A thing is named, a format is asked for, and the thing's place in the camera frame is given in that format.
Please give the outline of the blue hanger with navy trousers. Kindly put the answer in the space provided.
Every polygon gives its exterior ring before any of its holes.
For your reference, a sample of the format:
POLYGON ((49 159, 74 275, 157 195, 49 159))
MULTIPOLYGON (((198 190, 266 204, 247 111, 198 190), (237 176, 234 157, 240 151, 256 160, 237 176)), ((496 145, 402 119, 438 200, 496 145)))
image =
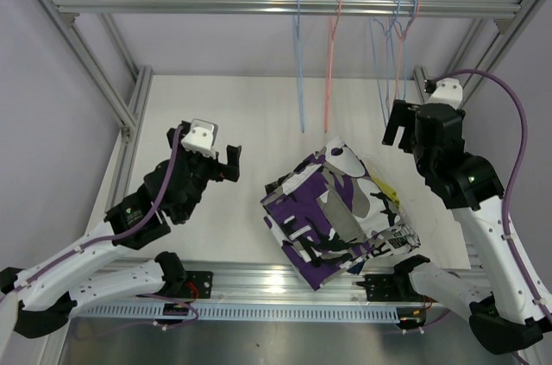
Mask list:
MULTIPOLYGON (((402 7, 401 1, 402 0, 395 0, 395 9, 392 12, 392 17, 391 17, 390 22, 392 22, 393 20, 398 20, 400 22, 400 20, 398 18, 399 18, 399 14, 400 14, 401 7, 402 7)), ((403 25, 400 22, 404 27, 406 27, 406 30, 407 30, 407 36, 406 36, 405 43, 407 41, 407 38, 408 38, 409 32, 411 30, 411 27, 412 27, 414 21, 416 21, 416 19, 417 19, 419 9, 420 9, 420 0, 410 0, 410 3, 411 3, 411 7, 407 10, 407 14, 408 14, 407 23, 405 25, 403 25)))

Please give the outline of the yellow trousers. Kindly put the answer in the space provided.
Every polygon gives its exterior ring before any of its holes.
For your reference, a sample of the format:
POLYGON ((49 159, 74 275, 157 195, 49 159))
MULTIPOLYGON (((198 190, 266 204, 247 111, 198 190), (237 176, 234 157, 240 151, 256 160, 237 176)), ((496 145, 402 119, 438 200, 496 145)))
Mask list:
POLYGON ((378 186, 378 188, 397 206, 400 206, 400 200, 398 194, 394 188, 388 185, 381 179, 373 177, 373 182, 378 186))

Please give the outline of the newsprint patterned trousers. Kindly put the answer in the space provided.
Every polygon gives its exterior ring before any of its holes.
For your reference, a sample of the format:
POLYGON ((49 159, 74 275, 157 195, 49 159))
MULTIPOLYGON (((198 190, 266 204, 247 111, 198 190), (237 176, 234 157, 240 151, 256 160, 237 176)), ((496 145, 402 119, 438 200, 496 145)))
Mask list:
POLYGON ((370 245, 368 259, 409 254, 421 247, 417 232, 404 223, 382 230, 372 236, 368 243, 370 245))

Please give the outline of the blue hanger with black trousers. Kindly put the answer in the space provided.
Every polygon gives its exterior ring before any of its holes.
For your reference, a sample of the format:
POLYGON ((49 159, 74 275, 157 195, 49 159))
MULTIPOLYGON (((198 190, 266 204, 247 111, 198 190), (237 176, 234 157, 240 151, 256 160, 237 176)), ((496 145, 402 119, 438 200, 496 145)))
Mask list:
POLYGON ((396 56, 392 37, 392 28, 398 22, 401 0, 394 0, 390 16, 372 17, 368 23, 370 44, 373 56, 373 67, 376 73, 379 106, 384 125, 387 125, 391 113, 391 71, 395 66, 396 56))

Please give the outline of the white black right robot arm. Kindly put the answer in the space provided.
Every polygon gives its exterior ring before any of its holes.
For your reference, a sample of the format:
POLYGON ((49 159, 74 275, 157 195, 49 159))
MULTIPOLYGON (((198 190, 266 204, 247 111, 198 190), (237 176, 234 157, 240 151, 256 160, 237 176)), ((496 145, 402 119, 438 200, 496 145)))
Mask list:
POLYGON ((551 295, 540 283, 503 213, 504 188, 492 164, 470 154, 462 137, 463 110, 449 104, 394 102, 383 144, 399 128, 399 148, 412 154, 424 183, 439 197, 474 245, 490 284, 478 287, 416 255, 394 268, 401 299, 427 296, 462 317, 494 355, 515 353, 551 330, 551 295))

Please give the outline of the navy blue denim trousers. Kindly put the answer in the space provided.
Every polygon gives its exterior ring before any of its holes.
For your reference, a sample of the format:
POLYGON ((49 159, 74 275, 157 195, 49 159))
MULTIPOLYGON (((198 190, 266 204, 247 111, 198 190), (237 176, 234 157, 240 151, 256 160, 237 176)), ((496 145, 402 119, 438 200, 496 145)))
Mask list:
POLYGON ((358 274, 361 273, 362 269, 363 269, 363 264, 358 263, 358 264, 352 266, 351 268, 349 268, 349 269, 347 270, 347 272, 350 273, 350 274, 356 274, 356 275, 358 275, 358 274))

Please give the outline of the pink hanger with newsprint trousers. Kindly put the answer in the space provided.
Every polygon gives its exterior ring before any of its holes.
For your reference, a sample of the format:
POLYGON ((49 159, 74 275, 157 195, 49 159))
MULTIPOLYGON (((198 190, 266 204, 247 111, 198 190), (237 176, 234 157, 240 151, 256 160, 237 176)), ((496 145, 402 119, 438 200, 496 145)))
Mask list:
POLYGON ((389 22, 387 26, 387 36, 390 38, 390 43, 393 45, 392 34, 396 36, 398 45, 397 49, 392 49, 392 56, 395 60, 395 86, 393 91, 393 99, 405 99, 406 95, 406 36, 407 30, 398 20, 389 22))

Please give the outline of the purple camouflage trousers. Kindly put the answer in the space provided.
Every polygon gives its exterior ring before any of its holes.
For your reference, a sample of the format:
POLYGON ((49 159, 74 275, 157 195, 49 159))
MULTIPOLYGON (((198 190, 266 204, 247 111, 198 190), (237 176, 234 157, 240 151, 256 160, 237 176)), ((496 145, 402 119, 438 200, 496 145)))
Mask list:
POLYGON ((341 137, 265 186, 264 221, 313 291, 370 260, 368 240, 406 224, 341 137))

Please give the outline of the light blue wire hanger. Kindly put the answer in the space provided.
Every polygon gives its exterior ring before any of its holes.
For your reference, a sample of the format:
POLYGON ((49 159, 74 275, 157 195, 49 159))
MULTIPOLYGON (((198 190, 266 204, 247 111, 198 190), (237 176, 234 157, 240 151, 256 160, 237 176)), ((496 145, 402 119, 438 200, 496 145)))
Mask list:
POLYGON ((304 67, 303 48, 301 43, 301 0, 296 0, 296 13, 292 16, 293 48, 296 72, 296 87, 298 94, 299 125, 302 133, 305 132, 304 111, 304 67))

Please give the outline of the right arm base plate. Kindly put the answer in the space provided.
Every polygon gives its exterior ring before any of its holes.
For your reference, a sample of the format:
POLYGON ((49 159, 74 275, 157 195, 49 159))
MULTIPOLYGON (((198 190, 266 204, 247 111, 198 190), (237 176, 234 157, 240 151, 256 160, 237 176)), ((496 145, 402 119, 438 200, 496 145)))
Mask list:
POLYGON ((410 282, 396 274, 365 274, 355 283, 365 291, 370 302, 415 302, 420 296, 410 282))

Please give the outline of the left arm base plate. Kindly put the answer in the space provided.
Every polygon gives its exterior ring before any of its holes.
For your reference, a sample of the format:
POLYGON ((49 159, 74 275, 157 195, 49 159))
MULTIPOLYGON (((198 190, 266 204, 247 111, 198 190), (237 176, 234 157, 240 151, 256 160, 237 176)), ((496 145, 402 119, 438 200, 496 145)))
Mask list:
POLYGON ((184 299, 210 299, 214 274, 211 271, 188 271, 187 281, 176 296, 184 299))

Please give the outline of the pink hanger with camouflage trousers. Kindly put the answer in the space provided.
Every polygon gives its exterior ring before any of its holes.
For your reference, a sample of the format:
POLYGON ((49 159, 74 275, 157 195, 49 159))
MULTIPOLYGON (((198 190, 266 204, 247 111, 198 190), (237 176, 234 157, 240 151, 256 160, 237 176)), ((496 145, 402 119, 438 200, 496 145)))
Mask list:
POLYGON ((324 93, 324 120, 323 130, 325 133, 329 131, 329 108, 332 87, 333 62, 335 51, 336 31, 342 13, 342 0, 337 0, 336 12, 333 17, 329 18, 329 32, 327 40, 327 64, 325 77, 325 93, 324 93))

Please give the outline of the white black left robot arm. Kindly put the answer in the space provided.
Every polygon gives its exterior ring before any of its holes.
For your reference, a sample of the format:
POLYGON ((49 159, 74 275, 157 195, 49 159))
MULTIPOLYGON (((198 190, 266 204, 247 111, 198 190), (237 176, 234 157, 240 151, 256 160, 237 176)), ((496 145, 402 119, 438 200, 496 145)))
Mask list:
POLYGON ((137 190, 107 211, 100 223, 66 249, 27 269, 1 272, 1 327, 34 339, 63 327, 80 312, 110 299, 153 294, 175 297, 186 271, 177 254, 163 251, 138 267, 96 276, 107 264, 136 253, 189 221, 210 182, 236 182, 241 147, 227 160, 172 146, 169 159, 147 173, 137 190))

